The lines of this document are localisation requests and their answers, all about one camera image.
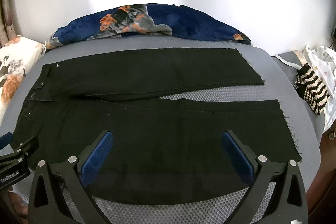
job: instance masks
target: blue gripper pad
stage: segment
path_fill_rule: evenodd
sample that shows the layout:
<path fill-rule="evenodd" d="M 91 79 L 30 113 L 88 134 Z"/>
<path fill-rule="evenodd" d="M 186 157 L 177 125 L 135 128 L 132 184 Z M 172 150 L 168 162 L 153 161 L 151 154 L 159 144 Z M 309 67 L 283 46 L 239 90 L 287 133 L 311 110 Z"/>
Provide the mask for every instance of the blue gripper pad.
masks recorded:
<path fill-rule="evenodd" d="M 245 154 L 235 143 L 228 132 L 222 133 L 222 145 L 230 158 L 232 166 L 241 179 L 241 182 L 251 186 L 254 183 L 254 169 Z"/>
<path fill-rule="evenodd" d="M 10 132 L 0 137 L 0 150 L 9 145 L 12 142 L 13 138 L 13 134 Z"/>
<path fill-rule="evenodd" d="M 112 149 L 112 146 L 113 134 L 107 131 L 81 167 L 80 181 L 84 187 L 92 184 L 95 181 L 101 167 L 106 160 L 106 157 Z"/>

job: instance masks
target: gray fabric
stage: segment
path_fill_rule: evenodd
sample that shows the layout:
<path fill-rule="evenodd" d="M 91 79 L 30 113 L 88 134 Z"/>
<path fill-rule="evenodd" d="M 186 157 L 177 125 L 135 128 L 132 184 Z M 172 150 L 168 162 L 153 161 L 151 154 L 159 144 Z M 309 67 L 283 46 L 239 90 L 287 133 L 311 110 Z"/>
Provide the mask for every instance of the gray fabric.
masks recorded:
<path fill-rule="evenodd" d="M 265 81 L 264 86 L 239 86 L 211 90 L 198 90 L 195 92 L 166 96 L 165 98 L 187 98 L 190 100 L 200 101 L 259 101 L 278 99 L 289 125 L 289 129 L 292 132 L 294 141 L 296 142 L 298 151 L 301 153 L 303 158 L 298 165 L 302 173 L 305 189 L 307 190 L 320 165 L 319 144 L 315 135 L 314 127 L 310 122 L 309 114 L 307 110 L 302 107 L 302 104 L 300 104 L 300 98 L 296 94 L 296 91 L 288 78 L 282 72 L 280 67 L 272 60 L 268 53 L 256 47 L 234 42 L 190 41 L 169 36 L 136 36 L 127 38 L 98 39 L 94 43 L 92 43 L 92 41 L 84 41 L 53 49 L 36 63 L 15 93 L 0 127 L 0 136 L 6 132 L 14 131 L 22 103 L 31 86 L 39 77 L 42 65 L 104 52 L 165 47 L 211 47 L 238 49 L 241 55 Z M 28 198 L 29 189 L 24 189 L 21 186 L 23 183 L 29 185 L 27 182 L 20 182 L 15 186 L 15 190 L 23 195 L 26 200 Z M 241 199 L 241 194 L 238 192 L 233 193 L 232 195 L 237 201 Z M 219 199 L 226 200 L 226 198 L 227 197 L 220 197 Z M 119 210 L 121 208 L 121 205 L 119 204 L 113 205 L 111 202 L 102 202 L 104 204 L 102 208 L 106 208 L 107 212 L 105 213 L 107 214 L 110 211 Z M 206 206 L 213 206 L 211 201 L 207 202 Z M 225 203 L 226 209 L 224 209 L 224 211 L 231 211 L 234 206 L 234 204 Z M 261 211 L 264 211 L 265 209 L 266 206 L 262 205 Z M 218 223 L 216 219 L 212 219 L 211 215 L 213 214 L 209 213 L 208 219 L 210 221 L 213 220 L 213 223 Z M 134 223 L 134 221 L 135 219 L 125 223 Z"/>
<path fill-rule="evenodd" d="M 295 63 L 297 65 L 302 66 L 300 60 L 298 59 L 298 57 L 296 56 L 296 54 L 294 52 L 285 52 L 283 54 L 279 54 L 279 56 L 282 57 L 285 61 Z M 278 66 L 281 68 L 283 73 L 287 76 L 287 78 L 291 82 L 291 84 L 294 85 L 295 78 L 296 78 L 296 68 L 293 68 L 291 66 L 286 65 L 285 63 L 283 63 L 282 61 L 280 61 L 276 57 L 272 57 L 272 58 L 275 61 L 275 63 L 277 63 Z M 324 128 L 324 122 L 325 122 L 324 121 L 325 120 L 324 112 L 322 112 L 320 115 L 316 115 L 311 110 L 311 108 L 309 107 L 307 102 L 303 99 L 301 99 L 301 105 L 302 105 L 302 107 L 304 107 L 307 110 L 307 113 L 308 113 L 309 118 L 310 118 L 310 122 L 314 126 L 317 140 L 320 143 L 321 138 L 322 138 L 323 128 Z"/>

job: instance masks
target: gray ironing board cover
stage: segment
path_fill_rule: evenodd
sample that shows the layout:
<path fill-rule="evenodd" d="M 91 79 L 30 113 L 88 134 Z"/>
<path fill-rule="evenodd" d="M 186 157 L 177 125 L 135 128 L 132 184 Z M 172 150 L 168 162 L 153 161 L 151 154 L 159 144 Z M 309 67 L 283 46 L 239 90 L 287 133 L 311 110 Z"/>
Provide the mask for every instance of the gray ironing board cover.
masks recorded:
<path fill-rule="evenodd" d="M 320 153 L 319 137 L 314 130 L 308 111 L 304 107 L 305 102 L 299 98 L 286 75 L 267 52 L 260 48 L 234 42 L 192 41 L 169 36 L 138 35 L 126 38 L 97 39 L 94 43 L 92 43 L 92 41 L 83 41 L 53 49 L 36 63 L 14 94 L 4 115 L 0 127 L 0 136 L 7 132 L 14 131 L 22 103 L 28 91 L 39 77 L 44 64 L 104 52 L 166 47 L 236 48 L 241 53 L 265 81 L 264 86 L 235 86 L 198 90 L 195 92 L 165 96 L 164 98 L 172 100 L 186 98 L 190 100 L 222 102 L 278 99 L 292 133 L 293 140 L 302 156 L 302 161 L 299 162 L 298 165 L 302 173 L 305 189 L 307 190 L 320 166 Z M 1 155 L 10 152 L 12 152 L 12 149 L 7 146 L 1 151 Z M 29 199 L 32 178 L 33 172 L 28 178 L 13 187 L 14 191 L 21 195 L 25 202 L 28 202 Z M 263 216 L 272 195 L 274 185 L 274 183 L 269 185 L 267 194 L 252 223 L 258 221 Z M 245 192 L 246 189 L 243 189 L 223 197 L 203 202 L 171 206 L 134 206 L 113 203 L 100 198 L 95 198 L 95 200 L 108 219 L 115 224 L 223 223 L 237 206 Z M 74 219 L 83 223 L 67 189 L 63 190 L 63 195 Z"/>

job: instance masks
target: black and white knitted sock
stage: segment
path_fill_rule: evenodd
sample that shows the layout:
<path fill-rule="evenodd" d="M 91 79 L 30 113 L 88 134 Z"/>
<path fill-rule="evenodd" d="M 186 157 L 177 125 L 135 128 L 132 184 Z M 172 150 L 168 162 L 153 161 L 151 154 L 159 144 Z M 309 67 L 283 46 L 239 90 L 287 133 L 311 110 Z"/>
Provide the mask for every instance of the black and white knitted sock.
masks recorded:
<path fill-rule="evenodd" d="M 322 113 L 330 95 L 325 84 L 322 83 L 308 63 L 298 70 L 294 88 L 315 114 L 320 115 Z"/>

